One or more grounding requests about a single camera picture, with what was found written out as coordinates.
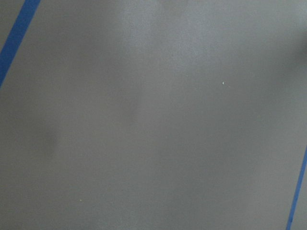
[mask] blue line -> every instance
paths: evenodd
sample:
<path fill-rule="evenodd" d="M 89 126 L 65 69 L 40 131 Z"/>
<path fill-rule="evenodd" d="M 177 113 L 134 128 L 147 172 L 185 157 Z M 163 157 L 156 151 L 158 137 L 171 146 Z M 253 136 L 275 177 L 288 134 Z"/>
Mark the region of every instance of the blue line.
<path fill-rule="evenodd" d="M 0 87 L 14 60 L 18 47 L 35 14 L 40 0 L 25 0 L 0 53 Z"/>
<path fill-rule="evenodd" d="M 306 147 L 306 150 L 305 150 L 303 163 L 302 163 L 302 166 L 301 166 L 301 171 L 300 171 L 299 176 L 298 176 L 297 185 L 296 185 L 296 189 L 295 189 L 295 193 L 294 193 L 294 197 L 293 197 L 293 201 L 292 201 L 292 206 L 291 206 L 286 230 L 291 229 L 291 224 L 292 224 L 292 221 L 293 221 L 293 216 L 294 216 L 294 213 L 295 213 L 295 208 L 296 208 L 299 192 L 301 190 L 301 186 L 302 186 L 302 182 L 303 182 L 306 164 L 307 164 L 307 147 Z"/>

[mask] concrete floor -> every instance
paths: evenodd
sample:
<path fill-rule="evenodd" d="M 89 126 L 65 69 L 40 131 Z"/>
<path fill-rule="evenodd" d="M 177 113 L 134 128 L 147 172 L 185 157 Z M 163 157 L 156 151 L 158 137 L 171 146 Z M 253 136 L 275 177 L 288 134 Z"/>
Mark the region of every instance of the concrete floor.
<path fill-rule="evenodd" d="M 1 45 L 22 2 L 0 0 Z M 302 0 L 42 0 L 0 90 L 0 229 L 285 229 L 306 19 Z"/>

